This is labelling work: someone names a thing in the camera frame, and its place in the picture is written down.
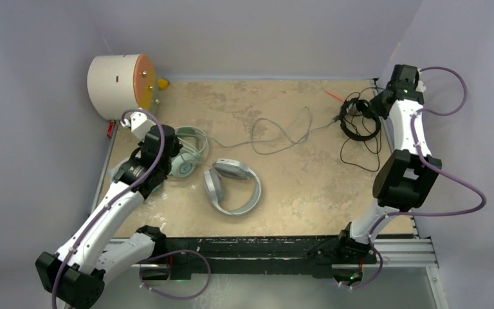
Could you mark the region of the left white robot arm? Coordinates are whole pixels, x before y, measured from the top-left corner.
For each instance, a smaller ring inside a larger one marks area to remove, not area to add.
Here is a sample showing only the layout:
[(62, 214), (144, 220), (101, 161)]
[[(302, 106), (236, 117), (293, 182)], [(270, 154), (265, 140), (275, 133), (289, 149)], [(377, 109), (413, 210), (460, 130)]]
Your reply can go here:
[(173, 127), (152, 126), (81, 228), (54, 253), (40, 254), (35, 267), (52, 308), (91, 308), (97, 302), (104, 280), (118, 268), (100, 256), (130, 213), (167, 179), (181, 148)]

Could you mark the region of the white grey headphones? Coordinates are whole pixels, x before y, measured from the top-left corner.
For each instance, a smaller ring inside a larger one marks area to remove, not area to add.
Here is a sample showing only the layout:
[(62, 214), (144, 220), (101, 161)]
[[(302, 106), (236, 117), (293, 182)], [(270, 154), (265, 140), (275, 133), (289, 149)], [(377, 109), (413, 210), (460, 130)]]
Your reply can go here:
[(229, 158), (216, 160), (203, 173), (203, 183), (210, 205), (227, 216), (251, 212), (262, 196), (257, 173), (245, 163)]

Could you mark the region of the mint green headphones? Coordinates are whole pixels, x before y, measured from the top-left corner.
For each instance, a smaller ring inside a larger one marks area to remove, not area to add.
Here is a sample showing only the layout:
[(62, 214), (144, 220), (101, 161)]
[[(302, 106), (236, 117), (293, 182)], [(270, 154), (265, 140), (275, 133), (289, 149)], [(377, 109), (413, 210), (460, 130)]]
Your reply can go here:
[(161, 147), (159, 127), (155, 125), (145, 135), (145, 141), (140, 141), (131, 155), (111, 170), (112, 181), (130, 185), (145, 175), (145, 182), (159, 184), (168, 175), (175, 178), (189, 176), (205, 159), (210, 143), (203, 130), (166, 125), (162, 129), (164, 147)]

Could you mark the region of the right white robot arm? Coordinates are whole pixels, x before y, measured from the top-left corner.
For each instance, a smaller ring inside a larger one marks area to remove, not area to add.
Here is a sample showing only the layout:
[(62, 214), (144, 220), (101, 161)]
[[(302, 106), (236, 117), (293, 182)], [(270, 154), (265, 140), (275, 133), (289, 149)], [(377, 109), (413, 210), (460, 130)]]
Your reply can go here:
[(370, 113), (392, 124), (394, 149), (372, 186), (372, 205), (349, 226), (349, 238), (335, 245), (337, 257), (350, 262), (361, 252), (360, 244), (373, 240), (391, 221), (395, 212), (406, 214), (426, 200), (437, 172), (425, 167), (422, 159), (441, 167), (426, 144), (421, 108), (423, 92), (419, 71), (414, 66), (394, 66), (386, 88), (370, 100)]

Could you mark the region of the black headphones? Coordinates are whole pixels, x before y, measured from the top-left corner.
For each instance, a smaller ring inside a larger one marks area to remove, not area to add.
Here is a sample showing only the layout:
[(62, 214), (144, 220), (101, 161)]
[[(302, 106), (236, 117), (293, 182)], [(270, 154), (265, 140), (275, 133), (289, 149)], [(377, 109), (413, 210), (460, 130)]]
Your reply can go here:
[[(354, 91), (348, 94), (339, 108), (338, 114), (333, 117), (333, 122), (339, 123), (339, 128), (345, 135), (339, 159), (343, 164), (360, 168), (361, 170), (375, 173), (381, 168), (380, 153), (383, 147), (382, 124), (372, 108), (371, 102), (363, 98), (363, 94), (368, 90), (374, 89), (368, 87), (360, 91)], [(346, 160), (344, 157), (345, 146), (349, 142), (358, 142), (372, 155), (376, 157), (376, 166), (367, 167), (357, 162)]]

